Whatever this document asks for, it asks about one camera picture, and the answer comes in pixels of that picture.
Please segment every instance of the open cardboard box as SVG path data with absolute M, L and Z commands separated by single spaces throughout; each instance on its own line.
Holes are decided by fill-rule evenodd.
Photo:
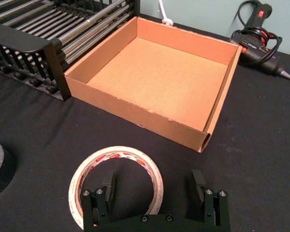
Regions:
M 202 152 L 241 47 L 134 17 L 65 72 L 72 96 Z

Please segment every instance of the black table surface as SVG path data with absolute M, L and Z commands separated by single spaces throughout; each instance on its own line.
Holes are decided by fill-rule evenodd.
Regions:
M 281 54 L 290 73 L 290 56 Z M 185 217 L 192 169 L 224 189 L 234 232 L 290 232 L 290 81 L 238 66 L 209 146 L 201 154 L 99 108 L 58 101 L 0 75 L 0 143 L 17 159 L 0 194 L 0 232 L 80 232 L 68 205 L 79 164 L 114 145 L 137 148 L 164 181 L 160 213 Z M 141 215 L 153 196 L 146 171 L 133 161 L 102 163 L 86 179 L 95 189 L 116 174 L 112 218 Z

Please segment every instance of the wall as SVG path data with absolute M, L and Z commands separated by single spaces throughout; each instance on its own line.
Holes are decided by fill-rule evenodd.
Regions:
M 163 0 L 168 18 L 174 22 L 230 37 L 236 29 L 243 26 L 234 19 L 238 6 L 243 0 Z M 263 27 L 283 37 L 279 51 L 290 54 L 290 0 L 261 0 L 272 6 L 271 16 Z M 252 7 L 243 7 L 242 18 L 246 21 Z M 162 18 L 158 0 L 141 0 L 143 14 Z

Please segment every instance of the bolt head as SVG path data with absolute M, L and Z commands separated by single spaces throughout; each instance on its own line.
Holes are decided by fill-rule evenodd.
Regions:
M 141 221 L 142 222 L 147 222 L 148 221 L 148 216 L 146 216 L 146 215 L 141 216 Z
M 210 189 L 206 190 L 205 192 L 206 192 L 208 195 L 212 195 L 212 194 L 213 194 L 212 190 L 210 190 Z
M 103 190 L 100 188 L 96 191 L 97 194 L 102 194 L 103 193 Z
M 173 221 L 173 216 L 172 216 L 172 215 L 167 215 L 167 216 L 165 217 L 165 220 L 166 220 L 167 222 L 172 222 L 172 221 Z
M 225 196 L 227 196 L 227 194 L 226 194 L 226 192 L 225 192 L 225 191 L 220 191 L 220 192 L 219 192 L 219 195 L 220 195 L 220 196 L 222 196 L 222 197 L 225 197 Z
M 83 192 L 83 196 L 88 196 L 90 194 L 90 192 L 88 191 L 88 190 L 85 190 L 84 192 Z

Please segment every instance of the cardboard tray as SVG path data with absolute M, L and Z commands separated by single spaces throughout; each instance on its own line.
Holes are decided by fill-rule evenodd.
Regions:
M 135 17 L 65 72 L 72 96 L 202 152 L 241 48 Z

